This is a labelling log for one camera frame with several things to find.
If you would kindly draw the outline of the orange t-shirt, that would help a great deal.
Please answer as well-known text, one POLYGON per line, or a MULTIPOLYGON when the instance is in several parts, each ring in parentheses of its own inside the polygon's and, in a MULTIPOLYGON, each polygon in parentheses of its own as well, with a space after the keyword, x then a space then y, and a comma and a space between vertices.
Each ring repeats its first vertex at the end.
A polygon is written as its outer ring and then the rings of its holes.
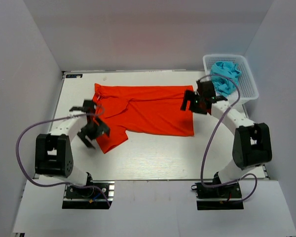
POLYGON ((110 135, 96 139, 104 154, 128 140, 127 131, 152 135, 194 135, 193 114, 182 111, 186 90, 180 86, 94 85, 93 101, 100 105, 99 118, 110 128, 110 135))

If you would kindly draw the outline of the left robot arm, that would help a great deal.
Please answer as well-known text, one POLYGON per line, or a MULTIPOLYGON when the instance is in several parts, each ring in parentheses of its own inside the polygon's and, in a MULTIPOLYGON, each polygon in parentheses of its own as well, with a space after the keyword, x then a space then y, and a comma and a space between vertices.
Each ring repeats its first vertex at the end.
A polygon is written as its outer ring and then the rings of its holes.
POLYGON ((111 129, 96 114, 97 105, 84 100, 82 106, 73 106, 69 117, 47 134, 36 138, 35 172, 39 175, 56 177, 77 186, 83 197, 94 193, 90 174, 74 165, 71 142, 78 137, 89 149, 95 149, 93 141, 110 136, 111 129))

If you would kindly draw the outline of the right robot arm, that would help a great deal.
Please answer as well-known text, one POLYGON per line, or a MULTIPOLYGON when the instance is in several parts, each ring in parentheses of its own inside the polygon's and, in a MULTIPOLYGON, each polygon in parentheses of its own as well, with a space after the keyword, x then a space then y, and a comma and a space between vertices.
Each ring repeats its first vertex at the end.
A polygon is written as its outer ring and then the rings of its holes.
POLYGON ((234 103, 215 93, 211 81, 197 81, 197 90, 186 90, 181 110, 190 110, 196 114, 211 115, 219 121, 206 145, 203 155, 200 180, 204 180, 204 168, 207 153, 220 124, 233 134, 232 160, 213 179, 213 192, 226 196, 231 184, 249 176, 250 171, 272 160, 270 130, 266 123, 255 123, 234 109, 234 103))

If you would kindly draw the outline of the light blue t-shirt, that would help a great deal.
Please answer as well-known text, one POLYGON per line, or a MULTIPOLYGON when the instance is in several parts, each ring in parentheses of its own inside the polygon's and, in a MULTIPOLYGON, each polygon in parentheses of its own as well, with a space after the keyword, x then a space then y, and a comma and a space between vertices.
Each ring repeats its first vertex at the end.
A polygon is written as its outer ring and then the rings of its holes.
POLYGON ((210 70, 211 81, 216 93, 228 97, 239 87, 239 77, 242 71, 238 64, 229 61, 218 61, 214 63, 210 70))

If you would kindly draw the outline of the white plastic basket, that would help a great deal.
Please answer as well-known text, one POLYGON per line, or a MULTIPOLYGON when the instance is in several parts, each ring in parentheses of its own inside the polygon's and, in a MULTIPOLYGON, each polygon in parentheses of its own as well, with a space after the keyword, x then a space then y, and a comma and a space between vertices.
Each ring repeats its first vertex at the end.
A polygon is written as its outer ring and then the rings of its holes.
POLYGON ((206 74, 210 73, 211 67, 219 61, 232 62, 242 72, 239 81, 240 100, 238 104, 245 104, 250 100, 256 100, 259 92, 252 75, 249 64, 244 56, 236 54, 207 54, 203 56, 203 66, 206 74))

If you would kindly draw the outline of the blue label sticker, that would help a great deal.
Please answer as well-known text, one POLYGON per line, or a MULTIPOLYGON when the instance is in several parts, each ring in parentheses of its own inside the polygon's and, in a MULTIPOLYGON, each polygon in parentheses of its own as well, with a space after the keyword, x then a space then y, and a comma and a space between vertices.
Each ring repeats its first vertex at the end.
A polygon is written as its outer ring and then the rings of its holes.
POLYGON ((78 79, 82 77, 83 77, 83 74, 66 74, 65 76, 66 79, 78 79))

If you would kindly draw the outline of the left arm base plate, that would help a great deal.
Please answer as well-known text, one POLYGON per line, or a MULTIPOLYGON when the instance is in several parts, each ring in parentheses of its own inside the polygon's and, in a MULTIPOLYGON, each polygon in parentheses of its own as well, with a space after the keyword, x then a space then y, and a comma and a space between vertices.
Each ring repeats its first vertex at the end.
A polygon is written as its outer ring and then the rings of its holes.
MULTIPOLYGON (((93 185, 101 189, 111 205, 114 197, 115 181, 93 181, 93 185)), ((108 205, 103 194, 96 188, 78 189, 66 186, 62 202, 63 209, 80 210, 108 210, 108 205)))

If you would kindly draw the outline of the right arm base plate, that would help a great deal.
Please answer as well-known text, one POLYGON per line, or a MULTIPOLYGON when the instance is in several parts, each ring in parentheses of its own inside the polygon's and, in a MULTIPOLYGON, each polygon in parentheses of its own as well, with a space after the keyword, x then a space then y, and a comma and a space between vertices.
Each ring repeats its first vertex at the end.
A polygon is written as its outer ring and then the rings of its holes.
POLYGON ((219 188, 206 188, 195 183, 197 210, 243 210, 242 193, 238 183, 219 188))

